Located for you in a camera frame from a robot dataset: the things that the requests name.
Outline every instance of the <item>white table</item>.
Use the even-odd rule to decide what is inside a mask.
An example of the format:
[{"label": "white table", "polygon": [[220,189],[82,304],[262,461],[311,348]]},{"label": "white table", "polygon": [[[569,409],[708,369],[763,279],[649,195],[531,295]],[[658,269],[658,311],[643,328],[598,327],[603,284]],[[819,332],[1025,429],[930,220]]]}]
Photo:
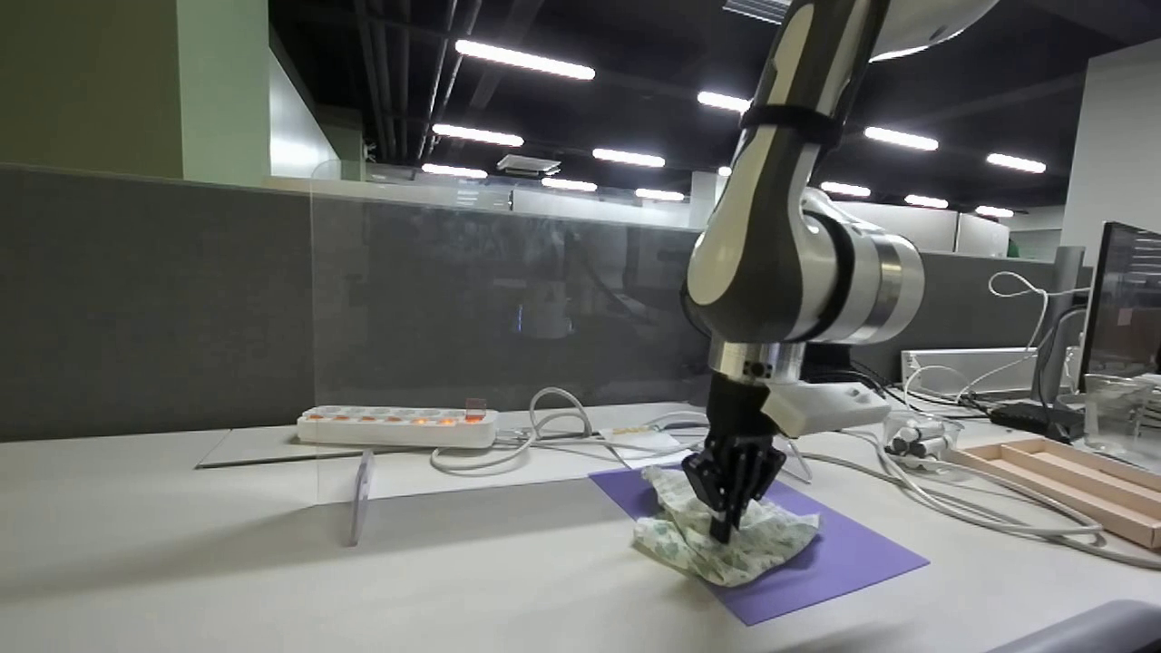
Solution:
[{"label": "white table", "polygon": [[[384,454],[367,545],[347,546],[332,500],[354,455],[193,470],[284,437],[291,429],[3,441],[0,650],[985,650],[1110,598],[1161,600],[1157,573],[984,534],[811,464],[799,488],[932,565],[742,626],[627,546],[627,519],[584,478],[614,461],[533,454],[464,482]],[[849,437],[803,451],[869,464]]]}]

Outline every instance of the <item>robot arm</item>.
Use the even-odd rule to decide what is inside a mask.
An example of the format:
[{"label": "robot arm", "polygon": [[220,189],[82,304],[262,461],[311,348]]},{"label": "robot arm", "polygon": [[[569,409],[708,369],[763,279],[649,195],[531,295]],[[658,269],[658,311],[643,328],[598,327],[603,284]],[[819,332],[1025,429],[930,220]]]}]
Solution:
[{"label": "robot arm", "polygon": [[869,57],[958,37],[993,0],[793,0],[764,61],[731,176],[690,258],[690,307],[711,328],[711,435],[685,473],[729,541],[783,455],[768,390],[799,380],[803,339],[898,332],[921,304],[921,258],[805,189]]}]

